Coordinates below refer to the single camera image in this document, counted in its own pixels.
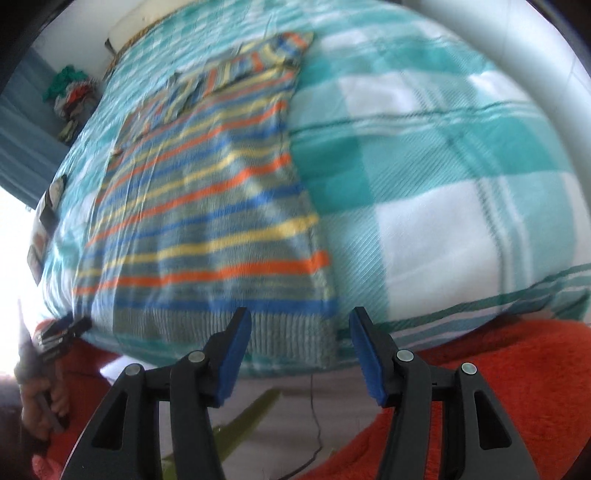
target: white floor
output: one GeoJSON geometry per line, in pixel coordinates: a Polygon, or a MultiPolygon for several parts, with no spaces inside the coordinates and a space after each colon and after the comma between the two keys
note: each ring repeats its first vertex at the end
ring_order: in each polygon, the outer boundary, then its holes
{"type": "MultiPolygon", "coordinates": [[[[315,374],[314,410],[324,449],[317,466],[368,426],[379,412],[367,393],[359,368],[315,374]]],[[[310,377],[240,380],[223,408],[211,409],[212,425],[227,423],[269,388],[283,392],[258,428],[223,463],[228,480],[274,480],[307,462],[317,448],[317,427],[310,409],[310,377]]],[[[170,410],[160,411],[161,450],[172,451],[170,410]]]]}

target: cable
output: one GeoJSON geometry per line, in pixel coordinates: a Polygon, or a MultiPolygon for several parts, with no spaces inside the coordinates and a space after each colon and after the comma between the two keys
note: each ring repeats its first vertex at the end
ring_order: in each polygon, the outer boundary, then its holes
{"type": "Polygon", "coordinates": [[[308,460],[303,465],[300,465],[298,468],[296,468],[292,472],[288,473],[287,475],[284,475],[281,478],[278,478],[277,480],[288,480],[288,479],[296,476],[302,470],[305,470],[306,468],[308,468],[310,465],[312,465],[312,463],[314,463],[316,461],[316,456],[324,448],[324,445],[322,444],[322,438],[320,437],[320,435],[322,433],[322,429],[320,428],[320,422],[318,421],[318,417],[316,416],[316,411],[314,410],[314,375],[313,374],[310,375],[310,409],[312,410],[312,418],[314,418],[314,422],[316,423],[316,428],[318,429],[317,434],[316,434],[316,441],[318,442],[318,448],[312,454],[312,457],[310,458],[310,460],[308,460]]]}

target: orange stripe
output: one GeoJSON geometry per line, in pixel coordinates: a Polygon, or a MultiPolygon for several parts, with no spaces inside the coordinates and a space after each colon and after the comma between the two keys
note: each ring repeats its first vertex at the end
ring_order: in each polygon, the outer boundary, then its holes
{"type": "Polygon", "coordinates": [[[213,68],[209,71],[209,78],[207,79],[207,86],[205,87],[205,91],[203,92],[202,96],[206,96],[208,93],[211,93],[216,86],[216,79],[217,79],[217,68],[213,68]]]}
{"type": "Polygon", "coordinates": [[[330,257],[324,250],[315,252],[303,260],[269,260],[241,263],[221,270],[185,271],[162,277],[118,277],[93,287],[74,289],[74,295],[88,295],[107,288],[145,287],[159,288],[176,283],[207,282],[227,280],[228,278],[271,276],[271,275],[311,275],[330,265],[330,257]]]}
{"type": "Polygon", "coordinates": [[[255,72],[262,72],[265,69],[265,66],[261,61],[261,56],[257,51],[252,54],[252,64],[255,67],[255,72]]]}
{"type": "MultiPolygon", "coordinates": [[[[258,90],[262,90],[265,89],[267,87],[276,85],[278,83],[284,82],[286,79],[290,79],[294,76],[295,74],[293,72],[291,72],[290,70],[286,71],[280,78],[278,79],[273,79],[273,80],[267,80],[266,82],[262,82],[259,83],[257,85],[254,85],[250,88],[244,89],[244,90],[240,90],[238,92],[235,93],[227,93],[225,95],[219,95],[216,98],[217,102],[227,102],[229,100],[234,100],[235,98],[238,98],[242,95],[246,95],[247,93],[253,93],[256,92],[258,90]]],[[[199,105],[195,110],[193,110],[193,113],[199,113],[203,110],[205,110],[206,108],[208,108],[210,105],[209,104],[201,104],[199,105]]],[[[144,142],[150,140],[151,138],[153,138],[154,136],[156,136],[157,134],[159,134],[164,128],[169,128],[169,127],[173,127],[178,123],[181,122],[185,122],[186,118],[181,117],[176,119],[174,122],[169,123],[168,125],[163,125],[159,128],[154,129],[150,134],[144,136],[138,143],[136,143],[135,145],[132,145],[131,148],[129,148],[128,150],[126,150],[123,153],[123,159],[126,158],[128,155],[131,155],[131,153],[134,152],[134,150],[136,150],[137,148],[139,148],[144,142]]]]}
{"type": "Polygon", "coordinates": [[[303,41],[301,37],[293,32],[286,33],[285,36],[289,38],[293,43],[295,43],[300,48],[308,48],[310,45],[303,41]]]}
{"type": "Polygon", "coordinates": [[[88,241],[86,244],[87,247],[91,246],[92,244],[96,243],[98,240],[103,239],[106,236],[112,235],[115,232],[121,230],[124,226],[129,225],[130,223],[139,222],[144,220],[145,218],[149,218],[154,215],[158,215],[159,213],[164,213],[168,210],[171,210],[177,206],[184,205],[185,203],[193,202],[195,200],[202,199],[204,197],[208,197],[211,195],[216,195],[226,190],[230,190],[234,187],[237,187],[241,183],[245,182],[247,179],[251,177],[266,175],[269,173],[278,170],[279,168],[288,165],[291,162],[291,156],[289,153],[282,153],[279,157],[276,157],[272,162],[261,165],[259,167],[250,167],[245,168],[242,170],[238,175],[232,177],[229,180],[221,181],[219,183],[214,183],[210,186],[207,186],[201,190],[196,190],[195,192],[188,193],[186,195],[180,196],[174,200],[170,200],[162,205],[158,205],[156,207],[152,207],[148,210],[145,210],[141,213],[136,213],[131,217],[123,220],[121,223],[114,225],[113,227],[109,228],[108,230],[96,235],[94,238],[88,241]]]}
{"type": "Polygon", "coordinates": [[[203,142],[209,140],[210,138],[213,138],[213,137],[219,135],[221,132],[224,132],[226,130],[256,125],[260,122],[265,121],[269,117],[273,116],[273,114],[275,114],[276,112],[278,112],[282,109],[285,109],[285,108],[287,108],[287,102],[284,100],[280,100],[272,108],[270,108],[269,110],[267,110],[266,112],[264,112],[260,115],[254,116],[252,118],[247,118],[244,120],[235,120],[233,122],[228,122],[226,124],[219,125],[218,127],[214,128],[213,130],[207,132],[206,134],[202,134],[197,138],[193,138],[191,141],[186,142],[182,145],[179,145],[177,148],[170,150],[170,151],[166,152],[165,154],[158,155],[157,157],[155,157],[151,161],[145,163],[144,165],[142,165],[140,167],[136,167],[132,171],[130,171],[129,173],[126,173],[125,175],[123,175],[119,180],[117,180],[102,195],[100,195],[97,198],[97,202],[102,202],[104,197],[106,197],[109,193],[111,193],[113,190],[115,190],[123,182],[125,182],[126,180],[129,180],[134,175],[152,167],[157,162],[169,160],[171,157],[174,157],[175,155],[177,155],[185,150],[188,150],[191,147],[195,147],[195,146],[199,145],[200,143],[203,143],[203,142]]]}

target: plaid bedspread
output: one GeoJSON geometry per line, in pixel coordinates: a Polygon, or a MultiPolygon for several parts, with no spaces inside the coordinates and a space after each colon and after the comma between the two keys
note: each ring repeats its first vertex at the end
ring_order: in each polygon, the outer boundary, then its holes
{"type": "MultiPolygon", "coordinates": [[[[336,331],[324,341],[333,342],[338,366],[355,361],[347,315],[358,305],[413,349],[501,312],[585,319],[589,213],[549,121],[454,34],[378,0],[204,1],[130,48],[58,172],[68,174],[69,188],[41,284],[49,313],[74,305],[95,199],[129,113],[175,72],[284,31],[314,32],[287,130],[330,256],[336,331]]],[[[158,241],[168,248],[174,239],[164,232],[158,241]]],[[[95,308],[100,314],[100,302],[95,308]]],[[[90,341],[148,362],[171,362],[182,349],[124,314],[101,325],[90,341]]],[[[195,338],[206,335],[199,322],[191,328],[195,338]]],[[[272,333],[266,342],[283,342],[298,358],[250,351],[244,374],[311,368],[305,358],[315,353],[299,358],[305,331],[272,333]]]]}

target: green cloth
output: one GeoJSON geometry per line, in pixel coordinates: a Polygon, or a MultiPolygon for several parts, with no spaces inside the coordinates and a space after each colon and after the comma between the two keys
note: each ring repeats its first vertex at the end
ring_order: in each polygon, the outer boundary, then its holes
{"type": "Polygon", "coordinates": [[[67,65],[53,77],[50,87],[43,94],[43,101],[53,100],[66,92],[66,88],[72,82],[86,80],[88,75],[82,70],[75,70],[74,65],[67,65]]]}

